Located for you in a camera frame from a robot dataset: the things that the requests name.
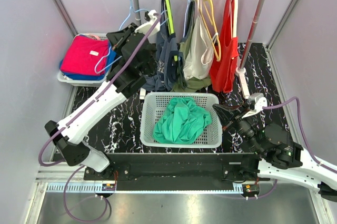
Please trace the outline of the yellow plastic hanger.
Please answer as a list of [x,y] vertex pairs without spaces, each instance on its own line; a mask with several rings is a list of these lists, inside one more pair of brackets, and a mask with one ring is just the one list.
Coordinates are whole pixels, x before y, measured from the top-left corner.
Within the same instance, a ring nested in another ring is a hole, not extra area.
[[221,60],[220,36],[217,30],[213,0],[197,0],[197,10],[205,25],[208,37],[211,39],[216,61]]

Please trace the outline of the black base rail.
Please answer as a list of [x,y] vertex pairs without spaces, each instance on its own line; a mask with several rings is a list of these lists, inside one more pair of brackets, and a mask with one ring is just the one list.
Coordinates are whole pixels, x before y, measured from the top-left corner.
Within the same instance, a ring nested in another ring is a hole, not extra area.
[[240,194],[255,182],[260,158],[254,154],[110,154],[103,172],[85,168],[74,182],[83,192]]

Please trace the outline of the folded clothes stack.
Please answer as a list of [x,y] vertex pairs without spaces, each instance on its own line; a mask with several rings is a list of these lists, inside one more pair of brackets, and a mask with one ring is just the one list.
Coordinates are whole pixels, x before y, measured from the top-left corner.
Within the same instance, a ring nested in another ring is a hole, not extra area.
[[115,58],[109,40],[77,35],[60,62],[60,71],[73,80],[102,80]]

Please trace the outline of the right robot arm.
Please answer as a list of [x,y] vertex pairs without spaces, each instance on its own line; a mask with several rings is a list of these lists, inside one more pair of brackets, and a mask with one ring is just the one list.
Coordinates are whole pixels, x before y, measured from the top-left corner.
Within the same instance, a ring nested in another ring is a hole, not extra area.
[[223,131],[237,133],[242,139],[240,148],[243,152],[256,155],[242,161],[240,176],[245,180],[253,177],[285,180],[335,202],[336,169],[294,142],[290,133],[278,124],[260,127],[253,116],[266,107],[265,101],[233,107],[213,105]]

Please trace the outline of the small white basket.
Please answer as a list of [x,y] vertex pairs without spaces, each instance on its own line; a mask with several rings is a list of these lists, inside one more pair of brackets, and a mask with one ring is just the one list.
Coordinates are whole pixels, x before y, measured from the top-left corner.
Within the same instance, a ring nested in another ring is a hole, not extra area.
[[[78,35],[97,36],[100,40],[107,40],[106,33],[79,33]],[[105,73],[101,80],[74,80],[64,75],[60,70],[57,73],[57,80],[61,83],[67,83],[77,87],[100,87],[103,81],[106,80],[108,72]]]

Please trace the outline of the white tank top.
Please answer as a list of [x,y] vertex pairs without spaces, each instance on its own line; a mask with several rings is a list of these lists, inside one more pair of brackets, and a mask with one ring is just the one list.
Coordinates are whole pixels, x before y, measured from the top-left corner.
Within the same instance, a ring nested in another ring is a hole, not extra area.
[[200,12],[201,0],[196,0],[197,14],[192,32],[190,50],[186,57],[184,76],[186,80],[191,78],[205,79],[209,75],[213,63],[213,41],[209,36]]

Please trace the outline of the red tank top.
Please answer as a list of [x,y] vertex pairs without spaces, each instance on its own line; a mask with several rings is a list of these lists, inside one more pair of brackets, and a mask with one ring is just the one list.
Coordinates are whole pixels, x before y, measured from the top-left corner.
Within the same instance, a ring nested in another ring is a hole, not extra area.
[[210,78],[212,88],[218,93],[230,93],[233,90],[237,68],[238,36],[231,38],[230,0],[226,0],[223,12],[223,23],[220,32],[221,60],[212,63]]

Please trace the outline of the olive green tank top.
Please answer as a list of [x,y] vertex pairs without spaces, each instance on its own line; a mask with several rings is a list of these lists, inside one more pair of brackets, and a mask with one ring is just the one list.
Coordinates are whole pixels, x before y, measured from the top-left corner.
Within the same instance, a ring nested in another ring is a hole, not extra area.
[[204,79],[197,79],[195,77],[187,79],[187,74],[183,72],[184,66],[186,64],[186,58],[188,53],[190,52],[191,47],[192,33],[195,24],[195,6],[196,0],[191,0],[189,12],[190,24],[187,29],[187,36],[184,38],[182,37],[179,42],[179,52],[182,56],[182,69],[180,70],[180,73],[183,74],[183,76],[178,77],[178,80],[171,89],[172,92],[194,93],[202,88],[208,87],[211,84],[209,76]]

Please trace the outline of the lime green hanger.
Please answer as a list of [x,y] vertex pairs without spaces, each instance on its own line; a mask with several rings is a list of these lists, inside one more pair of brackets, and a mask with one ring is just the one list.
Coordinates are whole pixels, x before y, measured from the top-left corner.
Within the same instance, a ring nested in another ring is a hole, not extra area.
[[172,64],[177,64],[177,62],[179,61],[179,51],[176,43],[176,33],[174,30],[170,0],[161,0],[161,11],[164,14],[164,21],[161,24],[161,27],[163,28],[162,38],[165,42],[168,41],[169,43]]

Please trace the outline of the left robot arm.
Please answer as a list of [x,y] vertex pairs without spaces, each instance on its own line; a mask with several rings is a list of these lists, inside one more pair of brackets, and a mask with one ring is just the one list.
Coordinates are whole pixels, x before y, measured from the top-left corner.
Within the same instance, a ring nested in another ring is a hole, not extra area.
[[53,143],[68,166],[83,165],[95,170],[103,180],[110,179],[114,167],[106,154],[84,141],[84,136],[108,112],[125,102],[146,84],[146,76],[153,69],[156,47],[148,37],[157,32],[159,23],[154,22],[141,33],[140,27],[131,23],[127,28],[106,34],[115,54],[112,70],[97,91],[77,110],[64,119],[45,124]]

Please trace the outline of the navy blue tank top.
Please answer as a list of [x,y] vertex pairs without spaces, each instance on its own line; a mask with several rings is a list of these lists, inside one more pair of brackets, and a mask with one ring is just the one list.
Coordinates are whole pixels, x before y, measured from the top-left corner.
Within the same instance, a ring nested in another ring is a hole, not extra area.
[[[160,20],[161,23],[164,21],[163,15],[164,14],[162,13]],[[181,74],[182,56],[179,52],[179,61],[177,64],[172,64],[169,43],[168,41],[165,42],[162,38],[162,29],[163,28],[160,27],[160,31],[156,34],[156,72],[153,76],[145,77],[146,83],[143,88],[146,91],[171,91]]]

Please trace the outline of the white hanger under red top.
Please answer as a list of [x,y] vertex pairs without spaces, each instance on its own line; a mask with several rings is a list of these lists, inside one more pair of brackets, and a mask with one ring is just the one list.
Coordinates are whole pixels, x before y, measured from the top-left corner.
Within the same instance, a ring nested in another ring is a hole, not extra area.
[[237,17],[239,0],[230,0],[231,38],[237,37]]

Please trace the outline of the white plastic mesh basket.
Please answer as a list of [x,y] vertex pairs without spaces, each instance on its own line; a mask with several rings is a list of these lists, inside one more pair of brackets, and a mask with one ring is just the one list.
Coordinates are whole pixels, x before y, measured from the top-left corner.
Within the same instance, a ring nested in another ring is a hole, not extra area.
[[[190,145],[160,144],[153,138],[155,124],[162,117],[169,101],[173,97],[192,97],[196,104],[210,112],[212,123],[208,125],[198,139]],[[174,93],[174,92],[151,92],[145,96],[140,140],[142,144],[151,147],[165,148],[217,148],[222,143],[222,126],[213,104],[219,104],[219,99],[214,94],[208,93]]]

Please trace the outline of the light blue wire hanger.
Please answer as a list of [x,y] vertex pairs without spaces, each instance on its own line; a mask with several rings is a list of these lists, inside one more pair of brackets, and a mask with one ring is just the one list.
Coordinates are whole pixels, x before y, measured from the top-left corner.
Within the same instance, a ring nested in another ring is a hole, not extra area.
[[[127,16],[127,18],[123,21],[123,23],[120,25],[120,28],[119,30],[122,30],[122,27],[124,26],[124,24],[128,21],[128,19],[130,18],[131,16],[131,13],[133,12],[135,15],[136,15],[136,21],[137,22],[140,22],[140,12],[141,11],[144,11],[144,12],[147,12],[146,9],[140,9],[139,8],[139,2],[138,0],[130,0],[130,9],[129,9],[129,14]],[[119,57],[116,57],[115,56],[115,59],[111,62],[111,63],[108,63],[104,68],[98,70],[98,66],[101,66],[101,62],[106,59],[108,60],[109,57],[110,57],[110,54],[112,53],[112,47],[110,45],[110,43],[108,42],[108,51],[107,51],[107,54],[105,56],[103,56],[95,65],[94,67],[94,72],[96,74],[101,74],[101,73],[105,73],[108,69],[110,69],[110,67],[113,65],[114,62],[116,62],[117,60],[119,60]]]

